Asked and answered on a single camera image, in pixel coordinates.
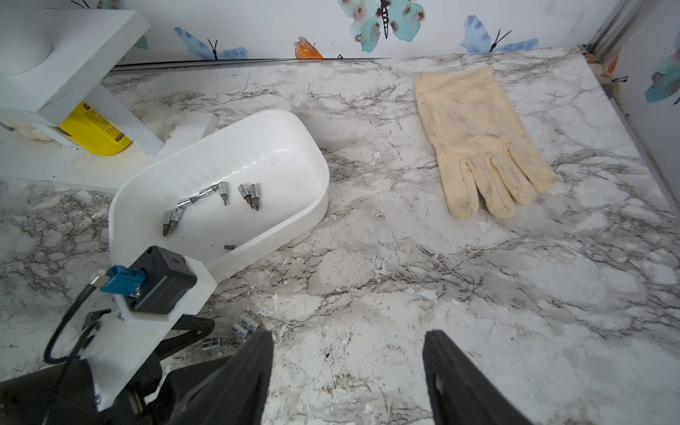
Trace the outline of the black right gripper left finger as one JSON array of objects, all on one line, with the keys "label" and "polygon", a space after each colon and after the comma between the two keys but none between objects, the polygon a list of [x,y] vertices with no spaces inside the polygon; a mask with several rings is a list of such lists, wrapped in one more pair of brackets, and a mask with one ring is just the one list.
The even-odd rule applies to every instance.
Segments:
[{"label": "black right gripper left finger", "polygon": [[171,424],[260,424],[272,375],[274,340],[255,332],[232,356],[173,371],[179,385]]}]

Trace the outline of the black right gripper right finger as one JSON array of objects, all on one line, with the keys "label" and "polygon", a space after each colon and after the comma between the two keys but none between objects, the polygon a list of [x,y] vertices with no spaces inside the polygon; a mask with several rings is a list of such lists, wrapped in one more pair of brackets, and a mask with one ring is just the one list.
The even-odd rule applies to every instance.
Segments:
[{"label": "black right gripper right finger", "polygon": [[435,424],[529,423],[444,331],[426,333],[423,366]]}]

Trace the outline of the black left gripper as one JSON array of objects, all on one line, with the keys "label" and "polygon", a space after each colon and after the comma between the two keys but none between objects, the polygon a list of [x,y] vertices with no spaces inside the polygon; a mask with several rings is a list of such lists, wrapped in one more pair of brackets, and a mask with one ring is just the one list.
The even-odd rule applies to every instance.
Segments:
[{"label": "black left gripper", "polygon": [[160,361],[207,338],[212,319],[184,314],[171,331],[181,334],[162,340],[143,363],[114,404],[100,412],[89,365],[78,359],[62,382],[62,365],[46,368],[1,383],[1,423],[41,424],[168,424],[181,403],[228,358],[178,368],[162,375]]}]

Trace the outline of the white plastic storage box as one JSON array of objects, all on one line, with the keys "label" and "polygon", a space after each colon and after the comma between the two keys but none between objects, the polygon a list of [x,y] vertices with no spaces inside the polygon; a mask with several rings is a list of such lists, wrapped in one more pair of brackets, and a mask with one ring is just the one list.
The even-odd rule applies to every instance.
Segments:
[{"label": "white plastic storage box", "polygon": [[[184,208],[175,232],[162,235],[164,212],[203,188],[228,182]],[[258,184],[260,210],[238,186]],[[320,223],[328,209],[329,167],[293,113],[267,110],[207,136],[146,168],[116,193],[109,212],[114,265],[130,266],[152,245],[205,265],[216,282],[230,278]],[[225,244],[235,244],[233,251]]]}]

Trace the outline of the silver screwdriver bit socket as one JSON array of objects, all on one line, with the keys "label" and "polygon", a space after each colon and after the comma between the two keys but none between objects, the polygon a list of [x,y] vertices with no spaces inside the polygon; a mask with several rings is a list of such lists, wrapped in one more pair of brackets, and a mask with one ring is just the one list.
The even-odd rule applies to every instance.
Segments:
[{"label": "silver screwdriver bit socket", "polygon": [[255,211],[260,210],[260,189],[258,184],[251,184],[249,191],[251,194],[251,207]]}]

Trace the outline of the silver bit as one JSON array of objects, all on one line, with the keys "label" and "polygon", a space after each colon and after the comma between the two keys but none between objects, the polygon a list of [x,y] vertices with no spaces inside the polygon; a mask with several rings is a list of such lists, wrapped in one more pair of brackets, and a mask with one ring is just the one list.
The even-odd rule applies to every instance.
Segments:
[{"label": "silver bit", "polygon": [[230,202],[229,194],[230,192],[228,191],[228,182],[219,182],[217,184],[217,191],[221,197],[221,200],[223,202],[223,205],[228,205]]}]

